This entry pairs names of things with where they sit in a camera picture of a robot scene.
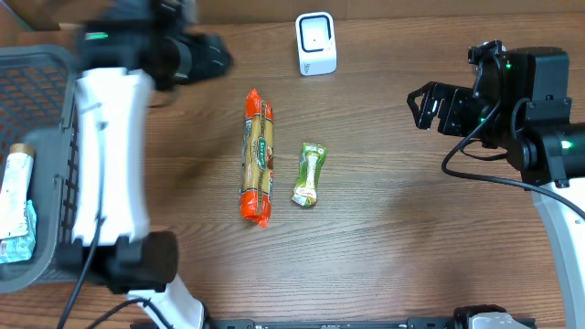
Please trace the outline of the green snack bar wrapper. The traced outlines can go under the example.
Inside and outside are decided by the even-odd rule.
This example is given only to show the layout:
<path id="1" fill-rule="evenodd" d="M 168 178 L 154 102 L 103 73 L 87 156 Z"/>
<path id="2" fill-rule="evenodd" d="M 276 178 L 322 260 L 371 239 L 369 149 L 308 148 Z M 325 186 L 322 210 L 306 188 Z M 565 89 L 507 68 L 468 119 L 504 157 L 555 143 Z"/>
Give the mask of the green snack bar wrapper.
<path id="1" fill-rule="evenodd" d="M 304 143 L 300 154 L 299 172 L 292 192 L 292 201 L 301 207 L 312 207 L 317 202 L 317 188 L 327 155 L 321 144 Z"/>

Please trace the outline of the orange biscuit roll pack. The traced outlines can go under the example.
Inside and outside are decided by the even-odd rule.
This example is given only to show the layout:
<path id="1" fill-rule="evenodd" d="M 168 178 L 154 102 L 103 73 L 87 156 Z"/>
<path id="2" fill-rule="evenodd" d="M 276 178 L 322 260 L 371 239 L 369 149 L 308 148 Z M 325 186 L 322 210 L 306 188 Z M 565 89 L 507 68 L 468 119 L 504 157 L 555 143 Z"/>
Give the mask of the orange biscuit roll pack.
<path id="1" fill-rule="evenodd" d="M 271 103 L 256 89 L 246 99 L 241 153 L 240 214 L 262 228 L 271 217 L 274 159 L 274 116 Z"/>

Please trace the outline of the white tube with gold cap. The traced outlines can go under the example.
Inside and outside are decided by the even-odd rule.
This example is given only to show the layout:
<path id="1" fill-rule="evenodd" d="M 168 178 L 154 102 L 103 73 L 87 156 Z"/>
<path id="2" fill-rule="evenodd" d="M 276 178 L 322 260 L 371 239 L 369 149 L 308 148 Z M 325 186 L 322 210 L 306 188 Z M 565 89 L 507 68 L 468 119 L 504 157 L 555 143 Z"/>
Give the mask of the white tube with gold cap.
<path id="1" fill-rule="evenodd" d="M 35 149 L 25 143 L 10 146 L 1 185 L 1 239 L 26 235 L 27 191 L 34 165 Z"/>

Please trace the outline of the teal tissue packet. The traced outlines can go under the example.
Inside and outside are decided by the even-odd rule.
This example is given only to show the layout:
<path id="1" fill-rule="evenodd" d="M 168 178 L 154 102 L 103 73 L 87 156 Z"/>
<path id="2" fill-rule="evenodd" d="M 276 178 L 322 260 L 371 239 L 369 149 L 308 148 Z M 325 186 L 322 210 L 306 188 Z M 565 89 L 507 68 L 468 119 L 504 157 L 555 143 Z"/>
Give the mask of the teal tissue packet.
<path id="1" fill-rule="evenodd" d="M 37 240 L 37 213 L 31 200 L 27 201 L 25 217 L 28 224 L 28 232 L 25 235 L 1 240 L 1 264 L 32 258 Z"/>

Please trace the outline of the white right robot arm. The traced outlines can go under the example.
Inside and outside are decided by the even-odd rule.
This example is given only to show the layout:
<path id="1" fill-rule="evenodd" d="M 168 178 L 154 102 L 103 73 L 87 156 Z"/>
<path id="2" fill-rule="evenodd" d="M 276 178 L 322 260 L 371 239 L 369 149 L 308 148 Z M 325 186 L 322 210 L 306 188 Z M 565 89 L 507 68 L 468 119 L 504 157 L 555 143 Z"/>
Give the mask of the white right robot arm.
<path id="1" fill-rule="evenodd" d="M 499 40 L 471 47 L 471 88 L 430 81 L 407 97 L 416 126 L 460 141 L 444 157 L 454 177 L 520 187 L 548 234 L 568 328 L 584 325 L 584 125 L 570 120 L 569 55 L 558 47 L 507 49 Z M 503 149 L 515 181 L 454 171 L 448 163 L 471 143 Z"/>

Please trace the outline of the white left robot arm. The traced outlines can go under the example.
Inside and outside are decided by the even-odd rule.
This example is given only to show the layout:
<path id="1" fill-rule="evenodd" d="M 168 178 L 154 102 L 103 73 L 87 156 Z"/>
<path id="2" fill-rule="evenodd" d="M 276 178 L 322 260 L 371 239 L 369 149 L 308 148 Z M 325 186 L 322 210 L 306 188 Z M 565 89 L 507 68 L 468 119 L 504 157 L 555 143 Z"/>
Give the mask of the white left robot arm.
<path id="1" fill-rule="evenodd" d="M 83 25 L 78 43 L 79 190 L 58 265 L 78 284 L 104 286 L 140 306 L 157 328 L 213 324 L 179 276 L 176 235 L 151 229 L 144 192 L 153 94 L 223 76 L 233 62 L 219 36 L 188 33 L 195 8 L 192 1 L 116 1 Z"/>

